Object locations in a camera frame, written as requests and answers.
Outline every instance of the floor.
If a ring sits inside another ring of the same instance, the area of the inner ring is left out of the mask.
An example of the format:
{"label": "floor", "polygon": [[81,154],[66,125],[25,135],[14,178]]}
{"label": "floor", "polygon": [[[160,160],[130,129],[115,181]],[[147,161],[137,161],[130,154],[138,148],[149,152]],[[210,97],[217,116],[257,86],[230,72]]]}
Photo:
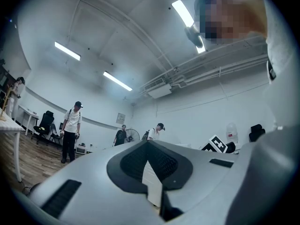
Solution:
{"label": "floor", "polygon": [[[25,136],[25,133],[20,134],[19,163],[22,183],[19,183],[15,175],[14,137],[11,134],[0,133],[1,168],[9,185],[19,191],[23,191],[25,186],[32,187],[37,183],[43,182],[69,163],[69,158],[67,158],[65,164],[60,162],[62,148],[52,144],[46,146],[43,141],[39,141],[39,144],[36,144],[36,138],[33,138],[33,140],[30,138],[31,134],[27,136]],[[79,156],[82,155],[75,153],[75,158]]]}

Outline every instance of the standing fan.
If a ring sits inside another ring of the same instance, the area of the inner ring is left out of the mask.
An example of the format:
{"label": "standing fan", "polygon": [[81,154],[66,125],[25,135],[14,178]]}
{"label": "standing fan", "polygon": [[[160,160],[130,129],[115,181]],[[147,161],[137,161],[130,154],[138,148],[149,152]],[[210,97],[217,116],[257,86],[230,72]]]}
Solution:
{"label": "standing fan", "polygon": [[127,129],[126,131],[127,139],[125,139],[125,143],[135,142],[140,140],[140,135],[134,129]]}

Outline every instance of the person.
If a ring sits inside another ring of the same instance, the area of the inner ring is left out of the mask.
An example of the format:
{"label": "person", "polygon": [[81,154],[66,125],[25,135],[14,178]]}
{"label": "person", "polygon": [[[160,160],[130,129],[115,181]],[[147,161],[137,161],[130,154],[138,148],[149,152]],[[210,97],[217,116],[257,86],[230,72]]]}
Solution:
{"label": "person", "polygon": [[17,98],[21,97],[20,94],[18,93],[18,87],[22,83],[25,85],[24,78],[23,77],[18,77],[16,82],[13,85],[13,89],[10,92],[10,98],[8,99],[7,107],[5,108],[5,112],[10,118],[12,118],[12,113],[13,113],[13,110],[14,110],[15,100]]}
{"label": "person", "polygon": [[194,9],[195,29],[213,43],[231,43],[250,32],[266,38],[266,71],[271,86],[264,92],[265,102],[274,114],[275,127],[299,124],[300,51],[289,25],[273,2],[195,0]]}
{"label": "person", "polygon": [[126,125],[122,126],[122,130],[119,130],[114,138],[114,146],[118,146],[124,143],[125,139],[127,138],[126,132]]}
{"label": "person", "polygon": [[82,108],[81,102],[76,102],[74,107],[66,112],[64,117],[64,123],[60,134],[63,135],[62,143],[62,160],[61,163],[65,163],[67,160],[67,152],[69,152],[70,162],[75,159],[75,139],[79,138],[80,124],[82,122],[82,114],[80,109]]}
{"label": "person", "polygon": [[196,28],[213,43],[231,43],[250,32],[264,36],[270,83],[298,56],[295,37],[271,0],[195,0],[194,9]]}
{"label": "person", "polygon": [[151,128],[148,133],[147,140],[159,140],[159,131],[165,130],[165,127],[162,123],[158,123],[156,128]]}

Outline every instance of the white table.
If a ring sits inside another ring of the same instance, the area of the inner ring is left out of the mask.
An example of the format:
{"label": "white table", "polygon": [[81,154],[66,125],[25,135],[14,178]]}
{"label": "white table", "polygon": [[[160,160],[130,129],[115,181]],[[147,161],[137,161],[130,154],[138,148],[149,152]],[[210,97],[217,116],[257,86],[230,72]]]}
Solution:
{"label": "white table", "polygon": [[[26,126],[26,132],[25,132],[25,136],[27,136],[27,133],[28,133],[28,127],[29,127],[31,118],[33,117],[33,118],[35,118],[35,119],[38,119],[38,116],[37,116],[36,114],[34,114],[32,111],[30,111],[27,107],[24,107],[24,106],[22,106],[22,105],[19,105],[19,109],[24,110],[24,112],[27,113],[27,114],[29,115],[28,122],[27,122],[27,126]],[[22,119],[22,122],[21,122],[21,126],[23,126],[25,113],[24,113],[24,115],[23,115],[23,119]]]}
{"label": "white table", "polygon": [[22,181],[20,174],[20,166],[19,166],[19,139],[20,132],[24,131],[24,129],[16,124],[7,114],[4,112],[3,116],[6,118],[6,121],[0,120],[0,133],[12,133],[15,135],[14,138],[14,160],[15,160],[15,174],[17,175],[17,179],[19,182]]}

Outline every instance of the light fixture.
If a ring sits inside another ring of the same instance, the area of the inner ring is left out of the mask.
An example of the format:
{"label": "light fixture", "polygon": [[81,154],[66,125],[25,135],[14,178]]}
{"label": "light fixture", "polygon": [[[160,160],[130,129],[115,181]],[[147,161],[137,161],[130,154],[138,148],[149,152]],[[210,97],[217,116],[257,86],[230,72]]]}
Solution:
{"label": "light fixture", "polygon": [[117,83],[118,85],[122,86],[123,88],[127,89],[128,91],[131,91],[132,88],[128,87],[127,85],[125,85],[124,83],[122,83],[121,81],[119,81],[118,79],[116,79],[115,77],[113,77],[112,75],[110,75],[108,72],[104,72],[103,75],[107,78],[109,78],[110,80],[114,81],[115,83]]}
{"label": "light fixture", "polygon": [[[178,0],[174,3],[172,3],[172,6],[175,8],[175,10],[177,11],[177,13],[182,18],[183,22],[185,23],[185,25],[188,28],[190,28],[194,25],[194,20],[193,20],[191,14],[188,12],[186,6],[183,4],[183,2],[181,0]],[[202,53],[202,52],[206,51],[206,49],[204,47],[204,43],[202,41],[201,36],[199,36],[199,38],[200,38],[203,46],[202,46],[202,48],[199,48],[196,46],[196,49],[197,49],[198,53]]]}
{"label": "light fixture", "polygon": [[67,49],[66,47],[64,47],[63,45],[61,45],[61,44],[59,44],[59,43],[57,43],[57,42],[54,42],[54,45],[55,45],[58,49],[62,50],[63,52],[69,54],[69,55],[72,56],[73,58],[75,58],[75,59],[77,59],[78,61],[80,61],[81,56],[78,55],[77,53],[75,53],[75,52],[73,52],[73,51]]}

